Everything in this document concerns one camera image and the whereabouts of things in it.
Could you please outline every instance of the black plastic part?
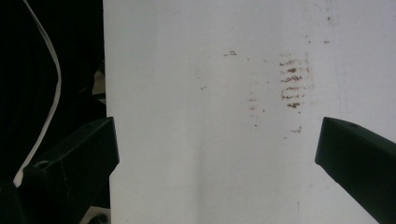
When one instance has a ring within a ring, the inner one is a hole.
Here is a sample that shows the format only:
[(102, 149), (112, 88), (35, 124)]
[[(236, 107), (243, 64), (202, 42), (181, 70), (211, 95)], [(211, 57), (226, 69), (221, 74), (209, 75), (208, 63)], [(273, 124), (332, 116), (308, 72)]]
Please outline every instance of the black plastic part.
[(113, 118), (76, 130), (23, 171), (30, 223), (79, 223), (118, 163)]
[(107, 224), (108, 218), (105, 214), (98, 215), (93, 217), (88, 224)]
[(26, 224), (17, 189), (12, 182), (0, 182), (0, 223)]
[(354, 123), (324, 118), (315, 162), (376, 221), (396, 223), (396, 144)]

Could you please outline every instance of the metal part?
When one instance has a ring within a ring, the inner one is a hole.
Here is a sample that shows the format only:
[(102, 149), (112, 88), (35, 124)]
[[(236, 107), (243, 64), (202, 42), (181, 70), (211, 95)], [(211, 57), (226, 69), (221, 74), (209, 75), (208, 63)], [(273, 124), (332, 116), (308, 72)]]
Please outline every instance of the metal part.
[(396, 223), (396, 144), (324, 118), (315, 162), (379, 223)]

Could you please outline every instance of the black machine part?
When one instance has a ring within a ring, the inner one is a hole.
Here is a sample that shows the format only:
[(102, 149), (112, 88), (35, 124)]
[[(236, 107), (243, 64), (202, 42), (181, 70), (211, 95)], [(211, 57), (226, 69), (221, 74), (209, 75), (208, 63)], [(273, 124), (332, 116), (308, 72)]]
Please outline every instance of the black machine part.
[(396, 223), (396, 144), (357, 124), (324, 118), (315, 162), (376, 221)]
[(113, 118), (80, 127), (32, 161), (18, 189), (0, 183), (9, 192), (6, 200), (0, 192), (1, 213), (13, 215), (0, 223), (78, 224), (118, 163)]

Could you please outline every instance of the white cable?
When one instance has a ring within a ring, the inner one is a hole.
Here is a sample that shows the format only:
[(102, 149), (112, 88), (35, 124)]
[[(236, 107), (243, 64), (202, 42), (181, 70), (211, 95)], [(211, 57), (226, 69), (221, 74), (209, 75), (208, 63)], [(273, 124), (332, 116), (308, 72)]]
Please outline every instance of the white cable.
[(53, 47), (52, 42), (50, 41), (50, 37), (48, 36), (44, 27), (41, 25), (40, 21), (38, 20), (33, 10), (30, 8), (29, 3), (26, 0), (23, 0), (23, 2), (29, 9), (30, 13), (32, 14), (32, 17), (35, 20), (35, 25), (40, 31), (40, 34), (43, 36), (47, 48), (49, 49), (49, 54), (52, 57), (52, 60), (55, 62), (56, 71), (58, 73), (58, 82), (56, 83), (56, 89), (55, 89), (55, 95), (53, 97), (52, 107), (49, 110), (49, 114), (47, 115), (46, 121), (44, 122), (43, 128), (41, 129), (41, 133), (38, 136), (37, 140), (35, 141), (35, 145), (33, 146), (29, 155), (26, 157), (25, 161), (23, 162), (20, 170), (17, 172), (17, 174), (14, 177), (14, 185), (16, 187), (19, 187), (21, 185), (23, 179), (23, 169), (32, 160), (33, 156), (35, 155), (35, 152), (37, 151), (38, 147), (41, 144), (41, 141), (44, 138), (44, 135), (47, 132), (48, 127), (50, 126), (50, 121), (52, 120), (52, 117), (55, 114), (56, 107), (58, 107), (59, 99), (61, 97), (61, 86), (62, 86), (61, 66), (59, 65), (58, 56), (56, 55), (55, 48)]

